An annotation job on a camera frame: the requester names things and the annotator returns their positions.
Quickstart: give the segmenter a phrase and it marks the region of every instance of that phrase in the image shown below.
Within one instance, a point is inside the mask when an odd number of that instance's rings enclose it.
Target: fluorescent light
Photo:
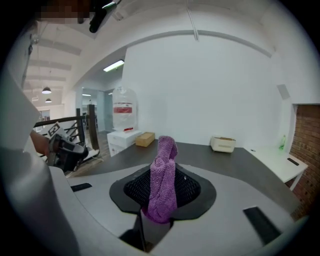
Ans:
[[[51,93],[51,90],[49,87],[45,87],[43,90],[42,90],[42,94],[50,94]]]
[[[104,8],[106,8],[106,7],[109,7],[109,6],[112,6],[112,5],[114,5],[114,4],[115,4],[115,2],[110,2],[110,3],[102,6],[102,9],[104,9]]]
[[[123,60],[119,60],[116,63],[113,63],[110,66],[107,66],[103,71],[108,72],[110,70],[113,70],[113,69],[116,69],[116,68],[122,66],[123,64],[125,64],[125,62]]]

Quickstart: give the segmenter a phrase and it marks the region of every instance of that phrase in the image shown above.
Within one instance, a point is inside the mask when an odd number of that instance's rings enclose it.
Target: purple towel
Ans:
[[[168,223],[172,212],[177,209],[175,192],[175,157],[178,148],[173,138],[160,136],[158,155],[150,167],[150,197],[144,215],[155,223]]]

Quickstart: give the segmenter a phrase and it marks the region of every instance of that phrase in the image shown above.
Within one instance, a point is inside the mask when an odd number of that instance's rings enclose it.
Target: brick wall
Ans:
[[[292,214],[297,220],[309,213],[320,192],[320,105],[298,105],[290,154],[308,165],[293,190],[300,200],[300,206]]]

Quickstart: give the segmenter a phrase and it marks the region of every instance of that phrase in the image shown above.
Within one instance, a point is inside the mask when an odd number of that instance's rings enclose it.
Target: green bottle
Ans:
[[[282,140],[281,140],[281,144],[279,147],[279,150],[284,150],[285,148],[285,143],[286,143],[286,135],[283,135]]]

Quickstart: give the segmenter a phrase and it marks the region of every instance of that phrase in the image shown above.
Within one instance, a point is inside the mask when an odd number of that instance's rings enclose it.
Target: black mesh basket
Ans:
[[[175,165],[174,189],[177,209],[172,220],[191,220],[204,214],[216,200],[214,186],[205,178]],[[150,197],[150,165],[114,182],[109,191],[113,202],[126,213],[139,214]]]

